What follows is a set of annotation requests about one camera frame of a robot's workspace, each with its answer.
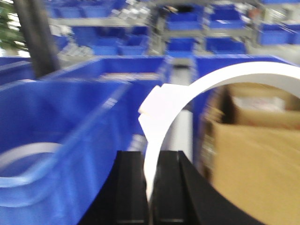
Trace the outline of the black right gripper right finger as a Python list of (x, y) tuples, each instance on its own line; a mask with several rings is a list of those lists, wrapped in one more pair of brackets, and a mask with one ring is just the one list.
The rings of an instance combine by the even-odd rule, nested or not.
[(260, 225), (196, 170), (183, 151), (161, 151), (152, 196), (156, 225)]

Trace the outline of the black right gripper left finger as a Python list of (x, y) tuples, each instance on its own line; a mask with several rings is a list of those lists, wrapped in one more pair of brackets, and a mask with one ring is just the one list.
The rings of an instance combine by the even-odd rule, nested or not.
[(118, 151), (109, 176), (78, 224), (147, 225), (143, 163), (140, 151)]

